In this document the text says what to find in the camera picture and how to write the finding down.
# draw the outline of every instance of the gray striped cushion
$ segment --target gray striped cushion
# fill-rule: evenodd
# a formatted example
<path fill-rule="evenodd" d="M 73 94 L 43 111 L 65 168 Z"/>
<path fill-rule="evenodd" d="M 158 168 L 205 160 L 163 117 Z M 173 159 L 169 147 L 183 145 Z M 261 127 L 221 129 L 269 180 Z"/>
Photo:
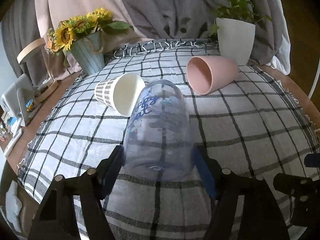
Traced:
<path fill-rule="evenodd" d="M 13 180 L 8 192 L 5 194 L 5 209 L 8 221 L 13 224 L 17 232 L 21 233 L 19 215 L 22 209 L 22 203 L 17 197 L 17 189 L 18 183 Z"/>

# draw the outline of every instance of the metal screw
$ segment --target metal screw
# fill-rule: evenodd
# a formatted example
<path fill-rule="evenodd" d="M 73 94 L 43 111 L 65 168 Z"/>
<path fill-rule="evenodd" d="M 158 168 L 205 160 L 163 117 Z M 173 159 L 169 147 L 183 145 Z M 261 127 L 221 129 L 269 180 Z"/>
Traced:
<path fill-rule="evenodd" d="M 262 175 L 256 175 L 256 179 L 262 181 L 263 177 L 262 177 Z"/>
<path fill-rule="evenodd" d="M 57 175 L 57 176 L 55 176 L 55 178 L 54 178 L 55 181 L 60 181 L 60 180 L 62 180 L 62 179 L 63 179 L 63 176 L 62 176 L 62 175 Z"/>
<path fill-rule="evenodd" d="M 224 168 L 224 169 L 222 169 L 222 173 L 223 173 L 224 175 L 229 175 L 229 174 L 231 173 L 231 170 L 229 170 L 229 169 L 227 169 L 227 168 Z"/>
<path fill-rule="evenodd" d="M 309 198 L 308 196 L 301 196 L 301 197 L 300 197 L 300 201 L 301 201 L 301 202 L 305 202 L 305 201 L 308 200 L 308 198 Z"/>
<path fill-rule="evenodd" d="M 96 173 L 96 169 L 90 168 L 90 169 L 87 170 L 87 173 L 88 173 L 89 175 L 93 175 L 93 174 Z"/>

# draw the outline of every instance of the blue gripper pad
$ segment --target blue gripper pad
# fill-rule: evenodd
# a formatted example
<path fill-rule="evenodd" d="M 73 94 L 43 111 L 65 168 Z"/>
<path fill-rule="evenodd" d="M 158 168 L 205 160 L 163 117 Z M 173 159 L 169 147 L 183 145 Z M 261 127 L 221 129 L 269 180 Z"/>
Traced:
<path fill-rule="evenodd" d="M 215 179 L 213 178 L 199 150 L 194 147 L 192 151 L 193 151 L 193 160 L 198 169 L 198 173 L 200 174 L 205 190 L 207 191 L 210 197 L 216 198 L 217 192 L 216 192 Z"/>

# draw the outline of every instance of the gray curtain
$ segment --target gray curtain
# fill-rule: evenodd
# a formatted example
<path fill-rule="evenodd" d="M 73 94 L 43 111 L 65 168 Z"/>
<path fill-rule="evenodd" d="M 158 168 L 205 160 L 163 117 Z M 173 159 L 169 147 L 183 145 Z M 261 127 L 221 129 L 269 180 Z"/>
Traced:
<path fill-rule="evenodd" d="M 1 24 L 4 50 L 17 77 L 27 74 L 33 86 L 38 87 L 48 78 L 41 51 L 18 64 L 18 54 L 31 42 L 40 38 L 36 20 L 35 0 L 15 0 Z"/>
<path fill-rule="evenodd" d="M 256 25 L 251 58 L 260 65 L 267 64 L 281 46 L 283 21 L 276 0 L 251 0 L 253 11 L 268 14 L 273 22 Z M 133 24 L 148 38 L 200 38 L 214 22 L 211 10 L 226 0 L 122 0 Z"/>

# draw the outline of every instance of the sunflower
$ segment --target sunflower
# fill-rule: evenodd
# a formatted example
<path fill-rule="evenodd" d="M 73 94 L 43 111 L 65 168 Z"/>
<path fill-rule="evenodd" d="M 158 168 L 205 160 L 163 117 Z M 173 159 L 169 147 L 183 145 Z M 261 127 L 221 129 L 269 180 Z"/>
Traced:
<path fill-rule="evenodd" d="M 57 46 L 64 51 L 70 50 L 72 41 L 75 38 L 72 26 L 67 22 L 60 22 L 56 29 Z"/>
<path fill-rule="evenodd" d="M 91 31 L 89 29 L 95 26 L 95 23 L 90 17 L 80 15 L 72 17 L 69 24 L 72 26 L 76 33 L 86 32 L 87 34 Z"/>
<path fill-rule="evenodd" d="M 112 12 L 102 7 L 95 9 L 92 15 L 102 21 L 112 21 L 113 19 Z"/>
<path fill-rule="evenodd" d="M 56 36 L 55 32 L 52 28 L 50 28 L 47 32 L 48 34 L 48 43 L 47 43 L 47 49 L 50 51 L 51 54 L 54 54 L 55 52 L 58 52 L 59 47 L 57 46 L 56 42 Z"/>

